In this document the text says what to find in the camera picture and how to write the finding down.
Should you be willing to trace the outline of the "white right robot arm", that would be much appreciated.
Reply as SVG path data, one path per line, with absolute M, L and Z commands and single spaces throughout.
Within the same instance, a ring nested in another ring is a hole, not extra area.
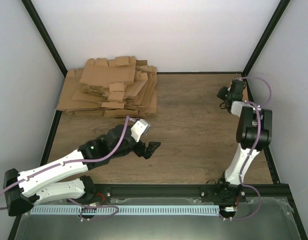
M 223 100 L 225 109 L 239 117 L 236 130 L 237 150 L 216 188 L 217 198 L 223 202 L 239 196 L 251 163 L 272 141 L 273 111 L 244 99 L 244 90 L 247 87 L 244 80 L 244 77 L 233 78 L 230 86 L 222 87 L 217 94 Z

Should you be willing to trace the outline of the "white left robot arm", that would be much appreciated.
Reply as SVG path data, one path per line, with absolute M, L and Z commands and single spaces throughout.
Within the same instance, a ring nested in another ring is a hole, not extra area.
M 3 188 L 6 207 L 10 217 L 22 215 L 34 206 L 61 199 L 79 199 L 91 202 L 96 189 L 89 176 L 62 182 L 75 174 L 85 173 L 107 165 L 110 160 L 133 152 L 138 157 L 149 159 L 161 143 L 144 143 L 141 136 L 146 127 L 119 124 L 107 134 L 87 141 L 68 155 L 27 171 L 9 169 L 4 174 Z

